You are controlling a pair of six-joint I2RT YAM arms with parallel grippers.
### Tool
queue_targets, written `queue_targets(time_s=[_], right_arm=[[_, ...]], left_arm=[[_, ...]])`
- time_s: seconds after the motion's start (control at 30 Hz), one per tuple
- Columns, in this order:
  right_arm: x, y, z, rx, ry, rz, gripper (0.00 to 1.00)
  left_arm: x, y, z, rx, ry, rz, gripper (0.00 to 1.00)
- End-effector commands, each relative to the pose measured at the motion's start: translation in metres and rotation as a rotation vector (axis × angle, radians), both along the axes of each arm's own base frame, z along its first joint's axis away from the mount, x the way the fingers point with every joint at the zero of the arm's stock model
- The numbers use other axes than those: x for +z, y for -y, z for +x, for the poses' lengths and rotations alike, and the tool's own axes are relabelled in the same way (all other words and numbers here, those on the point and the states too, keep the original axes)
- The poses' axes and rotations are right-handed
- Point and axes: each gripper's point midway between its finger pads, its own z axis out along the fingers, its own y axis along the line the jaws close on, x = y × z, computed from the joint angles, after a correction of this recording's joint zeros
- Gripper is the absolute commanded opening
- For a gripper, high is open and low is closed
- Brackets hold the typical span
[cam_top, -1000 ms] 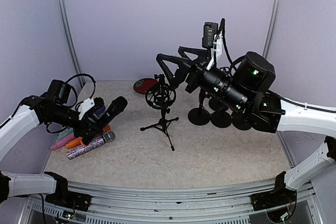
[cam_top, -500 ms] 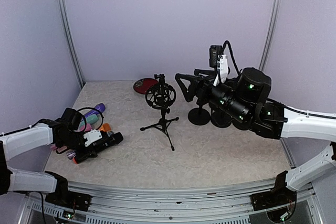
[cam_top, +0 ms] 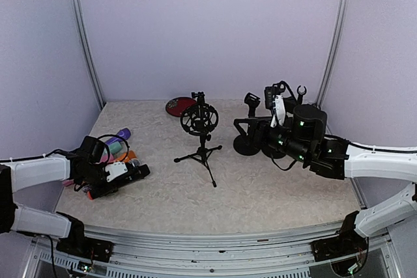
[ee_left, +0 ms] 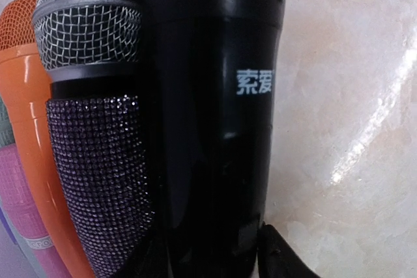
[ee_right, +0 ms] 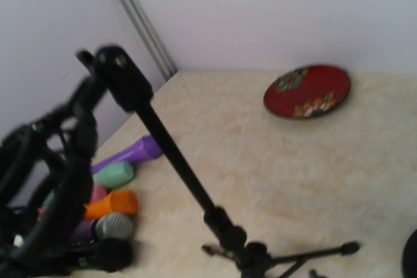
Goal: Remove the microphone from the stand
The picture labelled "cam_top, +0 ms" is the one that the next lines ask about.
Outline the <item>black stand of orange microphone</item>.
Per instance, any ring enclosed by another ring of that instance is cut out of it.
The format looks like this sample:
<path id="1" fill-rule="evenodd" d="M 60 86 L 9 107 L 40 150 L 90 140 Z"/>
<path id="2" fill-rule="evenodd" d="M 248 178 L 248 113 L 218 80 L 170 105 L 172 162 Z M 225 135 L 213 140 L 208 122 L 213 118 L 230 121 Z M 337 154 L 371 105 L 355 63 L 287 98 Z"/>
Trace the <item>black stand of orange microphone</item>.
<path id="1" fill-rule="evenodd" d="M 244 103 L 249 107 L 248 117 L 236 118 L 233 121 L 233 126 L 239 133 L 233 141 L 233 148 L 243 156 L 254 156 L 260 151 L 260 148 L 257 148 L 253 143 L 253 136 L 257 124 L 255 121 L 255 112 L 260 102 L 260 97 L 250 92 L 247 93 L 244 98 Z"/>

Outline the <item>teal microphone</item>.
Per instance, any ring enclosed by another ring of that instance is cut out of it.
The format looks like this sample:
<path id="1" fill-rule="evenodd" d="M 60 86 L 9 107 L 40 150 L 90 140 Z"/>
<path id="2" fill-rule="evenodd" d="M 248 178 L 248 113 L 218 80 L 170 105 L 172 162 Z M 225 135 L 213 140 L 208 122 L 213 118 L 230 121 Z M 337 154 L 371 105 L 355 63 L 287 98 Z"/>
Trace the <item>teal microphone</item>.
<path id="1" fill-rule="evenodd" d="M 108 148 L 104 149 L 104 155 L 106 155 L 108 152 L 111 155 L 115 155 L 119 153 L 122 150 L 122 145 L 119 141 L 115 141 L 111 144 L 108 144 Z"/>

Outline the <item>black stand of pink microphone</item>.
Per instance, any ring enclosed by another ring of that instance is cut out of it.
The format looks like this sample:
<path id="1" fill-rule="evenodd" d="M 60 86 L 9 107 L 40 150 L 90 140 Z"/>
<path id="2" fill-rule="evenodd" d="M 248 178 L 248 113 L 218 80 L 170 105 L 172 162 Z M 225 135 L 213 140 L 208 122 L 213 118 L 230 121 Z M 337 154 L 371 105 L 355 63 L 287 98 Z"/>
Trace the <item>black stand of pink microphone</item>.
<path id="1" fill-rule="evenodd" d="M 273 160 L 278 160 L 278 159 L 282 159 L 285 157 L 285 154 L 283 152 L 268 148 L 268 147 L 264 147 L 261 149 L 262 153 L 268 157 L 268 158 L 272 158 Z"/>

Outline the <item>purple microphone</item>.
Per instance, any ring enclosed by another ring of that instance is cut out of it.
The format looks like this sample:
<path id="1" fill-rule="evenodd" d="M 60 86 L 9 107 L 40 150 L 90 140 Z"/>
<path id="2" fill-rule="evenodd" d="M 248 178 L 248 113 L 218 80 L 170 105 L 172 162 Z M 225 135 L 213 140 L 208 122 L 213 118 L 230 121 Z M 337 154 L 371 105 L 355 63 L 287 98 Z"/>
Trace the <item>purple microphone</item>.
<path id="1" fill-rule="evenodd" d="M 131 137 L 131 131 L 128 128 L 123 128 L 119 130 L 116 134 L 111 134 L 108 136 L 108 139 L 105 141 L 105 144 L 111 144 L 115 141 L 119 141 L 120 143 L 123 143 Z"/>

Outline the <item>black stand of purple microphone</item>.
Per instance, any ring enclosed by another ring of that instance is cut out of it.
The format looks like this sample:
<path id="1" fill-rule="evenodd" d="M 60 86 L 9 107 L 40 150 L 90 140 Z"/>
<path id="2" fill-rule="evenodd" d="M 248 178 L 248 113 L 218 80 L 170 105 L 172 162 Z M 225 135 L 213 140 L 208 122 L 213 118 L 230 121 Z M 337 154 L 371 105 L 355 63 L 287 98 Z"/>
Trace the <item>black stand of purple microphone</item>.
<path id="1" fill-rule="evenodd" d="M 297 104 L 301 105 L 303 103 L 304 96 L 307 93 L 307 88 L 303 85 L 299 85 L 297 87 L 296 92 L 297 92 L 297 99 L 296 99 Z"/>

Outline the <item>rhinestone silver microphone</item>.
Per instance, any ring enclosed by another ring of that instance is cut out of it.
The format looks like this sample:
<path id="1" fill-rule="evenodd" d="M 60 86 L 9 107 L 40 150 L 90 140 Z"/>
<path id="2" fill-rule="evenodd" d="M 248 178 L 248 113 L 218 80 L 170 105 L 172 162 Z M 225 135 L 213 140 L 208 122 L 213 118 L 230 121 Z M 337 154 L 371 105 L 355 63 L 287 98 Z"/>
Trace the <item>rhinestone silver microphone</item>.
<path id="1" fill-rule="evenodd" d="M 128 162 L 134 167 L 139 167 L 141 165 L 141 162 L 137 158 L 132 158 Z"/>

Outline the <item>pink microphone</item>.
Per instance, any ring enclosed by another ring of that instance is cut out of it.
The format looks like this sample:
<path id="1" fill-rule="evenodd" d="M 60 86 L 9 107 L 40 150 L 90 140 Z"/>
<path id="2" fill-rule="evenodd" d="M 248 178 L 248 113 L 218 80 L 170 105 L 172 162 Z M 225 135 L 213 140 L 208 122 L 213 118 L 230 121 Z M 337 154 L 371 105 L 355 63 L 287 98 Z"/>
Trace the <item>pink microphone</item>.
<path id="1" fill-rule="evenodd" d="M 68 186 L 71 186 L 73 184 L 74 184 L 74 180 L 73 179 L 68 179 L 68 180 L 65 180 L 65 181 L 62 182 L 62 185 L 64 187 L 68 187 Z"/>

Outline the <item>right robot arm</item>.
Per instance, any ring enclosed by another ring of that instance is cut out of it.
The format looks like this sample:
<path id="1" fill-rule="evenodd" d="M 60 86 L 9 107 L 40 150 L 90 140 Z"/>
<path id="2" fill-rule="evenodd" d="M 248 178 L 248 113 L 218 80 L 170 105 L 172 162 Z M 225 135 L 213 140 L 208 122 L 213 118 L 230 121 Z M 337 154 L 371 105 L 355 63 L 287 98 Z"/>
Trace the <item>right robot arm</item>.
<path id="1" fill-rule="evenodd" d="M 311 249 L 317 262 L 363 251 L 371 235 L 416 214 L 416 149 L 360 145 L 327 135 L 326 120 L 324 111 L 303 104 L 293 109 L 289 127 L 279 124 L 272 127 L 270 118 L 233 121 L 245 145 L 267 146 L 321 177 L 335 180 L 373 177 L 408 182 L 389 199 L 348 214 L 337 236 L 313 241 Z"/>

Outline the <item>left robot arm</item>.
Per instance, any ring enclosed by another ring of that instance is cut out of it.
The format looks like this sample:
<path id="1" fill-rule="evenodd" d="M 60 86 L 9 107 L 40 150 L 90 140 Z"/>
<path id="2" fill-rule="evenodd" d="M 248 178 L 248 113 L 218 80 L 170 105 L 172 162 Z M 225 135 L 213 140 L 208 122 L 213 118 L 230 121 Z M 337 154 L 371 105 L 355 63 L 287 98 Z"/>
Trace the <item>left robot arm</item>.
<path id="1" fill-rule="evenodd" d="M 140 167 L 123 158 L 103 160 L 109 147 L 96 137 L 84 137 L 72 151 L 56 149 L 47 154 L 9 158 L 1 162 L 1 233 L 17 232 L 57 240 L 57 251 L 94 262 L 109 262 L 113 243 L 86 236 L 85 225 L 65 213 L 32 208 L 15 201 L 16 193 L 36 186 L 71 180 L 75 190 L 90 187 L 97 199 L 135 180 Z"/>

